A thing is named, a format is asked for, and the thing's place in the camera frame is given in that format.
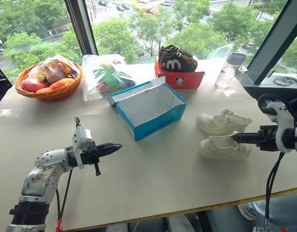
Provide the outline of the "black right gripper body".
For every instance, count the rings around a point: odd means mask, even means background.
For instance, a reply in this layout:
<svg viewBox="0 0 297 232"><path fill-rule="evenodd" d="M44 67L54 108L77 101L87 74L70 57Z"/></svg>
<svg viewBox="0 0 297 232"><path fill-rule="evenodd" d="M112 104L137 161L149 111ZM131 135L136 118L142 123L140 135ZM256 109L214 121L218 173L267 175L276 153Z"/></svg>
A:
<svg viewBox="0 0 297 232"><path fill-rule="evenodd" d="M260 126L256 146L262 151L279 151L276 145L277 125Z"/></svg>

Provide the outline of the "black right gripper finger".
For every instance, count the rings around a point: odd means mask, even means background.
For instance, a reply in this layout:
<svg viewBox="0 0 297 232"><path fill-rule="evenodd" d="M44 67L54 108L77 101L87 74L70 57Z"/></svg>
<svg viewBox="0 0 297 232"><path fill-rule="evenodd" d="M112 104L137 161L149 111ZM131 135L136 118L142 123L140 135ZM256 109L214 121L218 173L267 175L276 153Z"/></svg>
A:
<svg viewBox="0 0 297 232"><path fill-rule="evenodd" d="M254 138L233 138L233 140L240 144L254 144L254 145L259 144L259 141Z"/></svg>
<svg viewBox="0 0 297 232"><path fill-rule="evenodd" d="M231 136L233 140L257 140L259 134L257 132L252 133L235 133Z"/></svg>

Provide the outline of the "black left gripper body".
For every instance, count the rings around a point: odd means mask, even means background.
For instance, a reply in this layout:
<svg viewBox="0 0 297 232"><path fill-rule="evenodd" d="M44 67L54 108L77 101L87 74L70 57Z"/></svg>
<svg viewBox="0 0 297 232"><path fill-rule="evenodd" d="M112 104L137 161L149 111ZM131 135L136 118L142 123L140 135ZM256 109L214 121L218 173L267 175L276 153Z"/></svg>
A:
<svg viewBox="0 0 297 232"><path fill-rule="evenodd" d="M97 154L97 147L95 142L91 142L88 148L82 151L81 160L83 165L94 165L96 176L101 175L99 169L99 156Z"/></svg>

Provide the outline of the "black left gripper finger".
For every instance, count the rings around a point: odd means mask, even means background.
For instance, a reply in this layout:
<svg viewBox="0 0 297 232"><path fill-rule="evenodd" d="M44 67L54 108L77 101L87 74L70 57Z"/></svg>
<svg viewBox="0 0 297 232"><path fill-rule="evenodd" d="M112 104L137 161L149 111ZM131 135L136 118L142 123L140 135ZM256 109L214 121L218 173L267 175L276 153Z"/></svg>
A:
<svg viewBox="0 0 297 232"><path fill-rule="evenodd" d="M115 144L115 143L105 143L96 146L96 149L99 152L115 152L119 150L123 145L122 144Z"/></svg>
<svg viewBox="0 0 297 232"><path fill-rule="evenodd" d="M100 149L97 150L98 157L100 158L100 157L104 157L104 156L110 155L110 154L116 152L119 149L120 149L119 147L104 147L104 148L100 148Z"/></svg>

